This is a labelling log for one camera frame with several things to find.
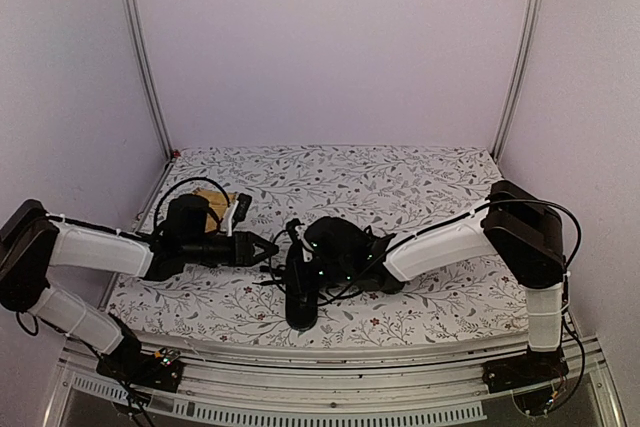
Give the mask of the black shoe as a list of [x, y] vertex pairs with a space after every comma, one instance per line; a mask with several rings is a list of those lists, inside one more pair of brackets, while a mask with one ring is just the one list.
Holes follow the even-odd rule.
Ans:
[[289, 267], [285, 274], [285, 317], [288, 325], [299, 332], [315, 326], [318, 319], [318, 296], [293, 296], [289, 294]]

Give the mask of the black shoelace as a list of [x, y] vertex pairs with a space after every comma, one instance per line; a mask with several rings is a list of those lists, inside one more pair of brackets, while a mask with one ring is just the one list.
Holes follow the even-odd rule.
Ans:
[[268, 274], [269, 278], [267, 280], [256, 282], [256, 285], [263, 287], [274, 286], [281, 292], [286, 292], [284, 279], [286, 272], [285, 264], [278, 264], [277, 266], [273, 266], [272, 264], [265, 264], [259, 267], [259, 271], [263, 274]]

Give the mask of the red-soled shoe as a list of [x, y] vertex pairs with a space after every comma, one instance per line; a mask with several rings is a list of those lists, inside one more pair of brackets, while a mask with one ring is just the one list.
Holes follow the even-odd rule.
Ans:
[[387, 250], [394, 234], [377, 236], [371, 226], [364, 229], [369, 244], [364, 269], [365, 272], [358, 281], [359, 288], [365, 292], [382, 292], [385, 294], [395, 294], [403, 289], [405, 282], [397, 280], [384, 266], [387, 257]]

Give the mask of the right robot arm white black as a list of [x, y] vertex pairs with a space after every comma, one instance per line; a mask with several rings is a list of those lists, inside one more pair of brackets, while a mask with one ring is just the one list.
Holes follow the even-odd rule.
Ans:
[[525, 291], [528, 348], [517, 374], [537, 383], [556, 364], [569, 256], [564, 253], [563, 206], [537, 199], [510, 181], [494, 183], [485, 201], [434, 225], [377, 236], [338, 217], [286, 226], [285, 318], [306, 331], [317, 321], [326, 285], [398, 292], [413, 279], [457, 262], [497, 255]]

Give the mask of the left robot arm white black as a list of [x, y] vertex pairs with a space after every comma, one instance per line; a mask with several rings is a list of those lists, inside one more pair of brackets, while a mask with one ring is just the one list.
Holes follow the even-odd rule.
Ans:
[[80, 267], [160, 282], [188, 264], [253, 267], [279, 249], [237, 229], [250, 203], [240, 195], [218, 215], [206, 198], [184, 194], [170, 201], [166, 218], [150, 234], [129, 234], [56, 216], [29, 199], [1, 229], [1, 305], [78, 338], [126, 380], [141, 380], [149, 362], [137, 337], [121, 321], [50, 282], [48, 269]]

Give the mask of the woven bamboo tray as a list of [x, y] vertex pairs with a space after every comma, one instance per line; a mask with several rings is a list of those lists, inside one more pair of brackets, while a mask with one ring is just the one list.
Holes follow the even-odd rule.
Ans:
[[[209, 207], [216, 213], [218, 218], [222, 220], [228, 210], [228, 204], [224, 195], [218, 191], [207, 190], [204, 188], [197, 188], [193, 191], [195, 195], [205, 198]], [[217, 227], [216, 221], [213, 217], [208, 216], [206, 222], [206, 232], [213, 232]]]

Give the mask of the floral tablecloth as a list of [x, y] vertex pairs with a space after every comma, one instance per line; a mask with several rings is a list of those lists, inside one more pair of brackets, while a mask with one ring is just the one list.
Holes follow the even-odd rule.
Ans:
[[[243, 228], [288, 246], [287, 221], [343, 217], [377, 234], [414, 230], [482, 201], [501, 173], [480, 147], [271, 146], [186, 149], [156, 204], [217, 181], [253, 202]], [[163, 282], [120, 276], [109, 313], [150, 334], [238, 345], [366, 348], [524, 334], [525, 298], [495, 256], [439, 269], [401, 292], [359, 293], [321, 308], [306, 332], [258, 268], [187, 266]]]

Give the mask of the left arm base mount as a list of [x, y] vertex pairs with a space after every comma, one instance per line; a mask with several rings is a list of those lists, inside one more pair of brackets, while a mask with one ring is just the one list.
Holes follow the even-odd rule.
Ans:
[[101, 356], [96, 372], [127, 385], [176, 393], [184, 368], [181, 360], [166, 354], [146, 354], [139, 348], [118, 347]]

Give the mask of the front aluminium rail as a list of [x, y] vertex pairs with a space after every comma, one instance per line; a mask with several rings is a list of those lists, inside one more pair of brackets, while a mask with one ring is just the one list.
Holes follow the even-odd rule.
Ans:
[[47, 426], [627, 426], [595, 337], [565, 340], [565, 380], [493, 393], [483, 367], [521, 354], [522, 334], [454, 343], [327, 350], [178, 339], [174, 393], [144, 407], [100, 377], [77, 342], [57, 364]]

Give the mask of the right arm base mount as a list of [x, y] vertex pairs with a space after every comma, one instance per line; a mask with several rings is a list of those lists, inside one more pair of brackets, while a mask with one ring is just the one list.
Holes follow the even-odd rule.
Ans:
[[522, 354], [485, 362], [482, 381], [490, 393], [498, 393], [560, 379], [568, 372], [561, 347], [549, 352], [528, 348]]

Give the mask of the left aluminium frame post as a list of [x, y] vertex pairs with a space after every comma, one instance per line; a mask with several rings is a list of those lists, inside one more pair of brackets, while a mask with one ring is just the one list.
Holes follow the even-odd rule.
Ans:
[[171, 160], [173, 158], [173, 146], [153, 78], [138, 1], [122, 0], [122, 2], [129, 35], [132, 41], [134, 58], [148, 105], [151, 122], [163, 156], [167, 160]]

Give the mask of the aluminium frame post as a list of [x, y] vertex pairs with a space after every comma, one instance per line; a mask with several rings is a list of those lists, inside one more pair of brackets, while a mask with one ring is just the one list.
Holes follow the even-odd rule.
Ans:
[[515, 119], [529, 57], [534, 43], [537, 22], [543, 0], [526, 0], [520, 40], [512, 69], [505, 102], [498, 128], [491, 147], [491, 156], [496, 164], [501, 162], [506, 151], [509, 134]]
[[167, 160], [171, 160], [173, 158], [173, 146], [153, 78], [138, 1], [122, 0], [122, 2], [129, 35], [132, 41], [134, 58], [148, 105], [151, 122], [163, 156]]

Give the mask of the right aluminium frame post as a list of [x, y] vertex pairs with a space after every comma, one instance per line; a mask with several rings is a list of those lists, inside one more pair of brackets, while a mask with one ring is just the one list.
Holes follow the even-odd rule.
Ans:
[[509, 134], [515, 119], [529, 57], [534, 43], [537, 22], [543, 0], [526, 0], [520, 40], [512, 69], [505, 102], [498, 128], [491, 147], [491, 156], [496, 164], [501, 162], [506, 151]]

